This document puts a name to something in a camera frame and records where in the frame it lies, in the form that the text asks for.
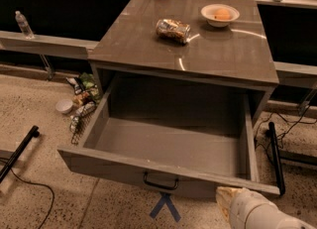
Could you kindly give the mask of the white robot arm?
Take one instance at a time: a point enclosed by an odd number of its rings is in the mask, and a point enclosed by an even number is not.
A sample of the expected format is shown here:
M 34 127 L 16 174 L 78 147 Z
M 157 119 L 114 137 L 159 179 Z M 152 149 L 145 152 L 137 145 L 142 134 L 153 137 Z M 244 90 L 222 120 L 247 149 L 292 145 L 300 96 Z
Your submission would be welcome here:
M 316 229 L 247 188 L 219 186 L 216 201 L 231 229 Z

